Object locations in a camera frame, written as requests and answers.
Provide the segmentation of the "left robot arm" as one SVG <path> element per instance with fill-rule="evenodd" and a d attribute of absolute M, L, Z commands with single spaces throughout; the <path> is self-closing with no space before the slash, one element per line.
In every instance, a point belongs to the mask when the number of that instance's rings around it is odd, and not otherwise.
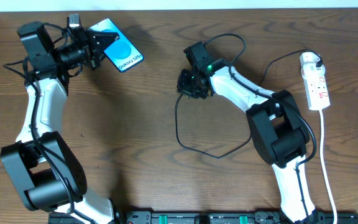
<path fill-rule="evenodd" d="M 74 14 L 59 39 L 50 37 L 48 27 L 35 21 L 17 30 L 27 52 L 19 75 L 29 102 L 15 143 L 1 149 L 1 162 L 30 211 L 64 213 L 73 222 L 124 223 L 110 199 L 88 188 L 80 162 L 61 135 L 70 79 L 84 67 L 98 68 L 121 33 L 99 24 L 84 28 Z"/>

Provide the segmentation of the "blue Galaxy smartphone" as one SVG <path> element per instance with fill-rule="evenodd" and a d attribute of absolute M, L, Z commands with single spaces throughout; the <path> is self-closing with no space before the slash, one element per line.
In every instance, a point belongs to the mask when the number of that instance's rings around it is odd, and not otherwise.
<path fill-rule="evenodd" d="M 88 30 L 103 33 L 115 32 L 118 34 L 119 39 L 115 40 L 104 53 L 121 73 L 135 67 L 144 60 L 142 53 L 109 18 L 91 26 Z"/>

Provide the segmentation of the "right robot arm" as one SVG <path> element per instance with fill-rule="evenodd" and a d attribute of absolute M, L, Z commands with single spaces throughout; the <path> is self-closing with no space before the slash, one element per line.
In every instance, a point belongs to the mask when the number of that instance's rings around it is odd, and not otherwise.
<path fill-rule="evenodd" d="M 316 209 L 306 181 L 306 145 L 316 139 L 294 97 L 286 90 L 275 93 L 257 86 L 227 60 L 212 58 L 202 42 L 183 52 L 191 70 L 181 71 L 178 92 L 202 99 L 217 94 L 240 108 L 246 114 L 257 153 L 275 173 L 285 221 L 311 223 Z"/>

